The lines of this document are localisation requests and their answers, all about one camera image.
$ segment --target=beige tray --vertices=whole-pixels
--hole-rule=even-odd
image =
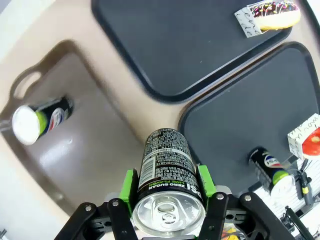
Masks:
[[[23,99],[16,98],[16,89],[33,72],[40,72],[41,78]],[[22,145],[12,130],[2,134],[35,180],[70,214],[83,202],[99,206],[109,193],[120,192],[127,170],[140,168],[143,144],[111,106],[70,41],[59,43],[39,64],[17,77],[0,119],[11,119],[25,103],[64,94],[74,101],[73,114],[33,145]]]

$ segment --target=donut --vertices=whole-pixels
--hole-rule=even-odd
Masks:
[[[255,22],[261,30],[286,29],[299,22],[301,13],[291,1],[270,1],[250,8]]]
[[[306,158],[320,155],[320,128],[317,128],[303,142],[302,152]]]

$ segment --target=white packaging box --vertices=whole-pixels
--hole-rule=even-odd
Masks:
[[[301,160],[305,159],[302,144],[317,128],[320,127],[320,115],[315,113],[304,123],[288,133],[290,152]]]
[[[260,29],[260,26],[257,24],[250,8],[260,6],[262,4],[268,4],[270,2],[270,0],[264,0],[255,4],[250,4],[234,13],[247,38],[258,36],[267,32]]]

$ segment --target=black can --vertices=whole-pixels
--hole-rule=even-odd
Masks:
[[[202,223],[205,209],[195,165],[187,140],[177,130],[162,128],[147,138],[137,198],[132,217],[148,234],[175,237]]]
[[[295,184],[293,176],[263,147],[257,147],[252,151],[249,163],[254,165],[264,190],[273,198],[284,196]]]
[[[69,118],[73,108],[73,102],[67,96],[42,104],[22,105],[13,114],[13,132],[21,143],[32,145]]]

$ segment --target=chocolate donut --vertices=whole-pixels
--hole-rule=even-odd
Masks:
[[[254,20],[261,30],[285,29],[299,22],[301,13],[291,1],[270,1],[250,7]]]

